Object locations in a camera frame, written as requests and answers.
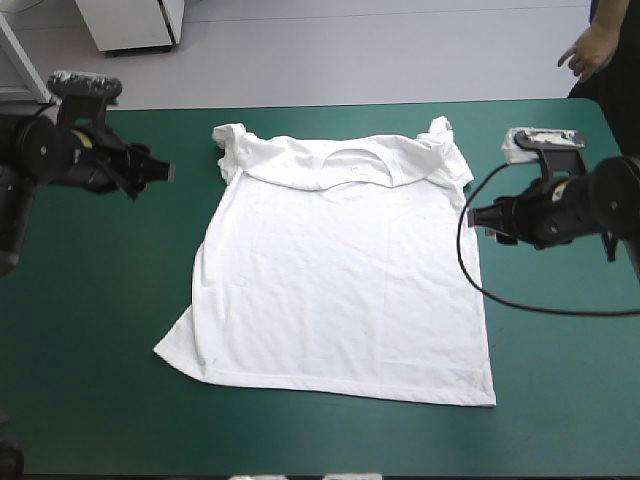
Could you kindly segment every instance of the white cabinet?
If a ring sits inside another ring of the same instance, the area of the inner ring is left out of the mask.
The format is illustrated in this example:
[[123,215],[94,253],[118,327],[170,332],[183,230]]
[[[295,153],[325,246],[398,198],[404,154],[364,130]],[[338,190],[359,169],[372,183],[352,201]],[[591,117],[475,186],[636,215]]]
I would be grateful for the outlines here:
[[180,43],[184,0],[76,0],[98,50]]

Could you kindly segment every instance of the cabinet door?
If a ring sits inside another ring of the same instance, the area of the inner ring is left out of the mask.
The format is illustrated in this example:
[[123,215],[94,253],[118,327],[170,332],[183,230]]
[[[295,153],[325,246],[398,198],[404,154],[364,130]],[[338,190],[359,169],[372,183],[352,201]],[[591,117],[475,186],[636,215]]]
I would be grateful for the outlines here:
[[76,0],[100,51],[171,45],[158,0]]

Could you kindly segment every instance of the table surface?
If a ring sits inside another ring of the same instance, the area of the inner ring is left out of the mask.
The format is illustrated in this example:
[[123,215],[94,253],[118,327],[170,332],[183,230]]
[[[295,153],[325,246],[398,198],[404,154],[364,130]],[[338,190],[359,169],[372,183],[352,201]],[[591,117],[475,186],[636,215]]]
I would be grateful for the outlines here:
[[[1,433],[23,443],[27,472],[640,474],[639,318],[551,317],[487,300],[493,409],[218,387],[152,353],[190,303],[193,256],[223,193],[213,126],[415,136],[443,114],[478,179],[503,162],[513,126],[582,131],[591,167],[618,152],[585,100],[110,113],[119,134],[174,162],[177,177],[135,203],[39,191],[21,264],[0,280],[0,403],[11,416]],[[503,172],[478,205],[520,192],[536,173]],[[640,304],[626,254],[608,264],[596,236],[542,252],[479,238],[485,286],[505,296]]]

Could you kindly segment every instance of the white t-shirt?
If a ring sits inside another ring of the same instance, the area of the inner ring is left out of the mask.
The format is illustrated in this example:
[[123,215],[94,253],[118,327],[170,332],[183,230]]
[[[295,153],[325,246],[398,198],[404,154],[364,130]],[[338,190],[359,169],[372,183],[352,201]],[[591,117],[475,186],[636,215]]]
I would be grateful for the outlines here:
[[[220,385],[495,405],[482,297],[455,249],[472,176],[446,118],[416,139],[213,138],[228,186],[156,353]],[[462,251],[479,281],[466,226]]]

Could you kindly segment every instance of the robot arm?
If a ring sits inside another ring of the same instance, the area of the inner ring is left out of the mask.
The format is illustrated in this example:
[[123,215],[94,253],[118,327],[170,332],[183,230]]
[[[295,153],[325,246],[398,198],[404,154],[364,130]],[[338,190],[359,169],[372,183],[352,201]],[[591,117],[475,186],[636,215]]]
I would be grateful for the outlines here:
[[600,234],[609,261],[622,240],[640,278],[640,160],[609,158],[588,173],[584,138],[577,132],[514,129],[507,136],[516,145],[507,160],[516,163],[523,152],[533,154],[541,177],[519,195],[471,209],[469,226],[488,228],[502,244],[522,241],[536,249]]
[[107,105],[122,92],[118,79],[56,72],[47,87],[61,100],[56,124],[0,114],[0,277],[18,263],[37,186],[119,189],[136,199],[148,182],[174,177],[173,165],[124,143],[105,124]]

